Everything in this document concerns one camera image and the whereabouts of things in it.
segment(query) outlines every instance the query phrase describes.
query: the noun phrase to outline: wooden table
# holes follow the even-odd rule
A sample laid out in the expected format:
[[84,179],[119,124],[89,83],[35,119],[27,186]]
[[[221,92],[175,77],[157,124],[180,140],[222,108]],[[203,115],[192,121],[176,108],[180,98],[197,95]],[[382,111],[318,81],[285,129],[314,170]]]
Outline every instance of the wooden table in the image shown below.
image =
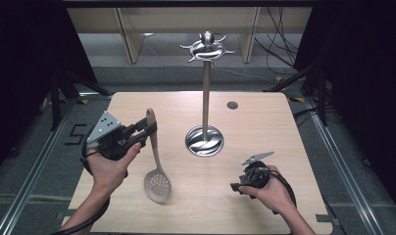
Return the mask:
[[[230,101],[238,103],[238,109],[231,110]],[[239,182],[242,161],[268,151],[274,155],[263,162],[280,169],[293,187],[300,213],[317,233],[332,231],[330,223],[316,221],[316,214],[327,212],[283,94],[212,92],[209,125],[221,131],[224,146],[211,158],[195,157],[184,144],[187,132],[202,124],[202,92],[117,93],[108,111],[129,125],[144,118],[147,108],[155,111],[159,153],[173,195],[159,205],[144,192],[144,176],[156,168],[148,140],[93,232],[288,234],[280,215],[229,186]],[[91,186],[92,177],[84,170],[70,210],[82,203]]]

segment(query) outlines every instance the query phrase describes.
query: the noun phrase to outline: hand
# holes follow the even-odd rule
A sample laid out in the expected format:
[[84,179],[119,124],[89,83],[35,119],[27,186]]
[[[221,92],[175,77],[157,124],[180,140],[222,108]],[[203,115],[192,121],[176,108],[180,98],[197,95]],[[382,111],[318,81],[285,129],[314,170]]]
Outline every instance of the hand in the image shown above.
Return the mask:
[[127,167],[140,152],[140,148],[140,143],[134,144],[118,161],[108,160],[100,153],[89,156],[87,161],[94,177],[93,191],[110,196],[122,184]]
[[[274,165],[267,165],[267,167],[270,170],[279,172]],[[268,184],[262,189],[251,186],[240,186],[239,190],[247,195],[258,198],[267,208],[274,212],[282,213],[289,208],[294,208],[287,189],[274,176],[270,177]]]

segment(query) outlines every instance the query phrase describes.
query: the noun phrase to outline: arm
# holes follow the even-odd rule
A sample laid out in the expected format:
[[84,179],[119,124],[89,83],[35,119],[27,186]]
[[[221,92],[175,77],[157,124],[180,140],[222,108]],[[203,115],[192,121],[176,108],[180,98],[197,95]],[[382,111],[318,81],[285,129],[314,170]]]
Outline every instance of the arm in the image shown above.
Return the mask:
[[[268,168],[278,172],[274,165],[268,165]],[[293,235],[315,234],[311,226],[293,205],[286,188],[275,177],[270,177],[268,184],[263,189],[240,186],[239,190],[245,194],[255,196],[267,208],[278,212],[289,226]]]
[[[87,158],[94,178],[93,187],[84,202],[61,227],[61,230],[77,226],[101,210],[113,192],[123,183],[125,171],[139,151],[140,144],[137,143],[118,161],[108,160],[99,153]],[[88,226],[75,234],[88,234],[90,229],[91,226]]]

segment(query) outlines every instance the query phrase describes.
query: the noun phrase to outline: gray floor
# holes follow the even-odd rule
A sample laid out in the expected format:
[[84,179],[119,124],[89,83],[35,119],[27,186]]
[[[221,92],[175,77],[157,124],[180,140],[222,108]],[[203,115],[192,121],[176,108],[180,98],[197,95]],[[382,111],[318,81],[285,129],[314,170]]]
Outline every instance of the gray floor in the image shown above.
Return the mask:
[[[135,65],[126,62],[122,40],[115,34],[82,34],[81,41],[85,47],[90,63],[94,68],[99,84],[111,91],[170,91],[200,90],[202,85],[202,63],[187,63],[188,51],[178,45],[190,45],[198,40],[193,34],[154,34],[146,37],[141,56]],[[260,34],[257,38],[269,46],[269,39]],[[294,45],[298,45],[300,35],[286,35]],[[216,61],[212,71],[212,90],[245,90],[261,92],[276,85],[276,78],[286,79],[295,70],[287,67],[274,57],[269,56],[257,44],[254,46],[250,64],[243,64],[238,36],[228,35],[225,40],[228,50],[236,51]],[[273,50],[288,59],[287,54],[279,49]],[[303,79],[287,87],[282,92],[289,98],[301,97],[299,89]],[[79,87],[81,92],[90,92]],[[25,207],[14,227],[12,234],[48,234],[56,231],[61,218],[77,185],[83,167],[79,162],[79,145],[67,145],[78,140],[71,137],[73,127],[78,126],[77,133],[86,133],[89,126],[107,109],[109,99],[90,98],[86,104],[72,105],[53,151],[32,186]],[[292,112],[306,110],[304,102],[289,102]],[[18,143],[21,154],[8,158],[0,167],[0,221],[12,204],[15,195],[21,191],[26,177],[37,162],[40,152],[49,138],[52,115],[48,105],[40,116],[29,126],[27,133]],[[376,219],[385,234],[396,234],[396,206],[391,201],[384,187],[374,174],[372,167],[361,162],[364,157],[352,139],[349,131],[332,110],[326,114],[328,130],[332,134],[344,161],[349,166],[362,193],[370,204]],[[323,194],[342,226],[334,226],[332,234],[369,234],[359,211],[332,161],[326,145],[323,143],[314,119],[310,113],[296,120],[299,132],[310,159],[314,174]]]

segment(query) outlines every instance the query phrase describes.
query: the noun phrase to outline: chrome base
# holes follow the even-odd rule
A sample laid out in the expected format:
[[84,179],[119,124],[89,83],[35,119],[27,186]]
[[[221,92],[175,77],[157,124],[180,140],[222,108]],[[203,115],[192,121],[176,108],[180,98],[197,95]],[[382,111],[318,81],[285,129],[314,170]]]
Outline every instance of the chrome base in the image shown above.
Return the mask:
[[207,140],[203,138],[202,125],[192,128],[185,137],[185,146],[195,156],[200,158],[209,158],[223,148],[223,135],[219,130],[208,126]]

